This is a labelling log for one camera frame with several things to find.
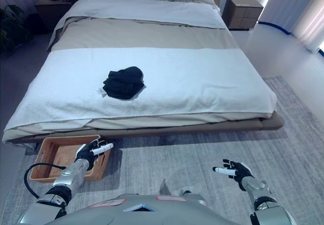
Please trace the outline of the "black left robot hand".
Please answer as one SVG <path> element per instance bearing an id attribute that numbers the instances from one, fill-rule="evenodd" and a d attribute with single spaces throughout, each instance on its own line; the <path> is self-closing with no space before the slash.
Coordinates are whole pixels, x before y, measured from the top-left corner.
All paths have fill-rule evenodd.
<path id="1" fill-rule="evenodd" d="M 78 151 L 76 152 L 76 160 L 86 159 L 91 166 L 99 158 L 99 156 L 111 150 L 113 147 L 114 144 L 108 142 L 105 138 L 97 138 L 90 143 L 83 144 L 78 149 Z"/>

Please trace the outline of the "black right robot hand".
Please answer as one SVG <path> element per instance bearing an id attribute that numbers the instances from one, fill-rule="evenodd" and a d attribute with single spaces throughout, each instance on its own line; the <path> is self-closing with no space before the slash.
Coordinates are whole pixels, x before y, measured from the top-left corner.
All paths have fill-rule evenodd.
<path id="1" fill-rule="evenodd" d="M 213 167 L 212 170 L 234 179 L 237 183 L 241 183 L 245 177 L 253 177 L 248 166 L 229 159 L 223 159 L 223 167 Z"/>

